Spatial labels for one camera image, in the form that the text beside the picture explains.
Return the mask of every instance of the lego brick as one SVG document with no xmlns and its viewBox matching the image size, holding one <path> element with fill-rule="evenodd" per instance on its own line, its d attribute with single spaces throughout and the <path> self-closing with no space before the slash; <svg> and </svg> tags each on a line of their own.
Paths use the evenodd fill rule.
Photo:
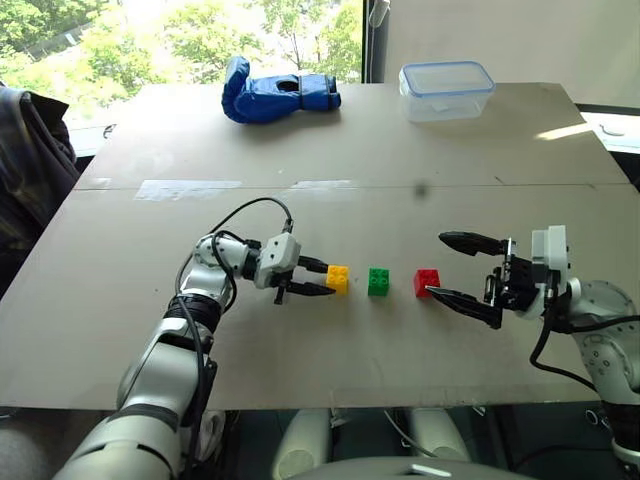
<svg viewBox="0 0 640 480">
<path fill-rule="evenodd" d="M 349 284 L 349 267 L 342 265 L 329 265 L 326 285 L 333 288 L 336 293 L 345 295 Z"/>
<path fill-rule="evenodd" d="M 386 268 L 369 268 L 369 288 L 367 293 L 370 296 L 386 296 L 390 285 L 389 270 Z"/>
<path fill-rule="evenodd" d="M 430 297 L 431 293 L 429 293 L 425 288 L 427 286 L 440 286 L 440 277 L 438 276 L 438 270 L 420 268 L 416 271 L 416 274 L 413 277 L 413 289 L 416 292 L 416 297 Z"/>
</svg>

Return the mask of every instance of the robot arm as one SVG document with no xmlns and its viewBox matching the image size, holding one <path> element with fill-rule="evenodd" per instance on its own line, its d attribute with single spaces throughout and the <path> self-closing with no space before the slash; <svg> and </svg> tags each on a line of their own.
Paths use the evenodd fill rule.
<svg viewBox="0 0 640 480">
<path fill-rule="evenodd" d="M 533 232 L 531 260 L 516 256 L 512 239 L 466 232 L 443 233 L 440 239 L 468 255 L 482 252 L 504 259 L 486 279 L 486 303 L 454 290 L 428 287 L 434 298 L 495 329 L 502 325 L 503 309 L 525 319 L 543 316 L 531 363 L 598 393 L 611 423 L 614 453 L 629 478 L 640 477 L 640 317 L 632 300 L 609 282 L 568 278 L 564 226 Z M 550 332 L 573 336 L 593 383 L 537 361 Z"/>
<path fill-rule="evenodd" d="M 217 371 L 208 354 L 220 318 L 235 295 L 235 278 L 248 279 L 259 289 L 277 288 L 275 303 L 282 303 L 287 291 L 308 296 L 334 293 L 322 285 L 292 280 L 298 265 L 327 272 L 325 263 L 301 256 L 300 250 L 288 231 L 269 239 L 264 248 L 230 232 L 202 237 L 164 318 L 120 383 L 117 411 L 92 430 L 55 479 L 177 478 L 183 450 L 180 428 L 199 426 Z"/>
</svg>

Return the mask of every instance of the window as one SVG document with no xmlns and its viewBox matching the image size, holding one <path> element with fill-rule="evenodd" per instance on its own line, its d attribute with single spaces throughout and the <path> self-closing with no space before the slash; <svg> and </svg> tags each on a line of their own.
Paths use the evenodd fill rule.
<svg viewBox="0 0 640 480">
<path fill-rule="evenodd" d="M 253 76 L 359 82 L 362 0 L 3 0 L 0 80 L 69 103 L 70 129 L 117 122 L 152 83 L 221 83 L 241 54 Z"/>
</svg>

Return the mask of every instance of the green foliage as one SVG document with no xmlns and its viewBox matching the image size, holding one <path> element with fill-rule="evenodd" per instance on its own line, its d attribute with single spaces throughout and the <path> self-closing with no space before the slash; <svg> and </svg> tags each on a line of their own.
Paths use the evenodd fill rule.
<svg viewBox="0 0 640 480">
<path fill-rule="evenodd" d="M 107 77 L 134 95 L 143 85 L 162 81 L 153 71 L 152 53 L 136 37 L 122 9 L 107 8 L 82 36 L 93 78 Z"/>
<path fill-rule="evenodd" d="M 322 73 L 335 75 L 343 82 L 360 81 L 362 66 L 362 2 L 349 0 L 340 8 L 333 24 L 318 38 L 325 54 L 318 61 Z"/>
<path fill-rule="evenodd" d="M 218 0 L 191 2 L 174 11 L 165 27 L 173 52 L 190 62 L 193 79 L 200 83 L 224 80 L 229 58 L 261 47 L 256 36 L 234 27 Z"/>
<path fill-rule="evenodd" d="M 254 0 L 262 7 L 265 15 L 264 29 L 276 32 L 282 39 L 282 55 L 290 60 L 298 70 L 308 65 L 305 39 L 311 27 L 317 24 L 326 12 L 328 0 Z"/>
<path fill-rule="evenodd" d="M 37 42 L 83 25 L 106 0 L 3 0 L 0 46 L 24 50 Z"/>
</svg>

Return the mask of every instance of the wooden table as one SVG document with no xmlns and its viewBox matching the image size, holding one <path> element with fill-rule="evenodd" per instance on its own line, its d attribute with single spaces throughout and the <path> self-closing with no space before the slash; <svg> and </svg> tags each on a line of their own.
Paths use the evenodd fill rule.
<svg viewBox="0 0 640 480">
<path fill-rule="evenodd" d="M 480 296 L 499 263 L 448 249 L 442 231 L 513 236 L 528 257 L 532 229 L 566 224 L 573 274 L 638 301 L 638 195 L 592 133 L 545 139 L 583 123 L 562 88 L 499 85 L 478 119 L 415 125 L 394 86 L 341 91 L 337 114 L 243 126 L 215 87 L 143 90 L 0 303 L 0 405 L 113 408 L 185 254 L 260 195 L 290 206 L 303 254 L 351 267 L 350 290 L 276 306 L 239 283 L 216 332 L 211 407 L 593 399 L 529 366 L 539 322 L 507 313 L 493 331 L 412 288 L 416 268 L 438 268 L 443 286 Z M 281 223 L 265 205 L 229 228 L 266 239 Z M 391 270 L 388 297 L 367 296 L 369 266 Z M 586 375 L 566 336 L 542 358 Z"/>
</svg>

